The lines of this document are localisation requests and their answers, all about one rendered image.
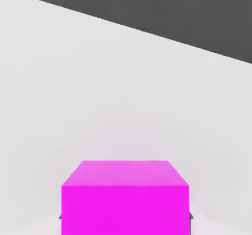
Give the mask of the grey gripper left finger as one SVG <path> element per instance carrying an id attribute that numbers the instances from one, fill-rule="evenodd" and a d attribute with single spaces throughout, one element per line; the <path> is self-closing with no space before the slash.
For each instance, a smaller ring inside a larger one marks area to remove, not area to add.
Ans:
<path id="1" fill-rule="evenodd" d="M 62 235 L 59 216 L 49 216 L 29 227 L 29 235 Z"/>

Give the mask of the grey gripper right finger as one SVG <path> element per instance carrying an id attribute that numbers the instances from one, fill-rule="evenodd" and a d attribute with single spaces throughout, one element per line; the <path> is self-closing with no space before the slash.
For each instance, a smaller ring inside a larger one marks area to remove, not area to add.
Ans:
<path id="1" fill-rule="evenodd" d="M 207 218 L 198 206 L 190 205 L 190 212 L 193 216 L 191 235 L 222 235 L 222 231 L 217 224 Z"/>

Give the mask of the small magenta cube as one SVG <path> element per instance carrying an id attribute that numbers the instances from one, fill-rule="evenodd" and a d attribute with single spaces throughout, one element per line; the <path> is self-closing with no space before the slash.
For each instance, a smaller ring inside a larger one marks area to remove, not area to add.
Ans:
<path id="1" fill-rule="evenodd" d="M 190 235 L 189 185 L 168 161 L 82 161 L 61 187 L 61 235 Z"/>

